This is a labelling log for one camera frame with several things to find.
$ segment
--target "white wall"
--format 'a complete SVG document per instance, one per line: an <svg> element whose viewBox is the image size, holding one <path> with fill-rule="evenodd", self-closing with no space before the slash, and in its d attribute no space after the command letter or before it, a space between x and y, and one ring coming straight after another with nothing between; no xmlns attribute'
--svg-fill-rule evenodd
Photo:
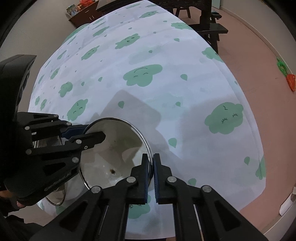
<svg viewBox="0 0 296 241"><path fill-rule="evenodd" d="M39 69L75 30L65 13L79 0L37 0L14 25L0 48L0 61L16 54L37 55L19 111L27 111Z"/></svg>
<svg viewBox="0 0 296 241"><path fill-rule="evenodd" d="M296 74L296 41L272 9L260 0L221 0L221 9L247 25Z"/></svg>

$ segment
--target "brown cabinet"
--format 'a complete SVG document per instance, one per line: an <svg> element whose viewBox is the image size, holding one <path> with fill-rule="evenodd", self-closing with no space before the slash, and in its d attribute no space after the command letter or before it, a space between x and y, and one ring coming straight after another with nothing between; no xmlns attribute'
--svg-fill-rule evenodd
<svg viewBox="0 0 296 241"><path fill-rule="evenodd" d="M96 7L99 1L87 6L79 11L76 15L71 17L69 21L76 27L80 27L86 23L91 23L102 16L101 12L96 11Z"/></svg>

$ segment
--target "tablecloth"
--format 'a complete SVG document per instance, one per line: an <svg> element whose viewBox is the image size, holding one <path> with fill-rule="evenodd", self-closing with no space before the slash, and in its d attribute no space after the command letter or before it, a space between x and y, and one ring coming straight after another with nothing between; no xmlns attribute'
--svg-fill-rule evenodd
<svg viewBox="0 0 296 241"><path fill-rule="evenodd" d="M40 69L29 111L73 124L124 119L174 176L212 186L238 210L265 188L259 131L234 76L201 36L147 0L75 30ZM172 206L156 204L153 182L148 194L130 206L126 238L174 236ZM56 215L72 201L38 204Z"/></svg>

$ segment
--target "black device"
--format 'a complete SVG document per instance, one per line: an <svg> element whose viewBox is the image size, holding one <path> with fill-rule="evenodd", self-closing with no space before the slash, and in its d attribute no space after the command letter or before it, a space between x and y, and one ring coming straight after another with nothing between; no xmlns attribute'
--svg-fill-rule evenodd
<svg viewBox="0 0 296 241"><path fill-rule="evenodd" d="M78 174L81 152L105 139L103 132L72 136L81 125L72 126L55 114L17 112L34 60L18 55L0 63L0 100L9 102L0 108L6 135L0 145L0 191L11 191L23 205L35 204ZM71 131L65 145L33 146L34 141ZM172 176L159 154L154 154L153 166L156 201L173 204L177 241L267 241L210 186L196 188ZM92 187L30 240L123 241L129 205L147 202L148 174L148 156L143 154L130 177L109 188Z"/></svg>

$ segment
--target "floor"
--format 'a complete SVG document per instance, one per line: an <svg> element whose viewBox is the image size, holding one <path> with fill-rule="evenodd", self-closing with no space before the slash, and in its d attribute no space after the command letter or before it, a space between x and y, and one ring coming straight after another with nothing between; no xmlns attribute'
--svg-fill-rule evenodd
<svg viewBox="0 0 296 241"><path fill-rule="evenodd" d="M186 23L198 23L199 10L191 8L191 16L180 12ZM281 204L292 191L296 181L294 135L296 96L278 70L272 51L241 22L219 10L218 21L229 30L220 36L219 55L236 77L254 113L262 139L267 178L261 196L241 210L255 227L262 230L279 212ZM19 211L25 222L41 225L51 217L36 205Z"/></svg>

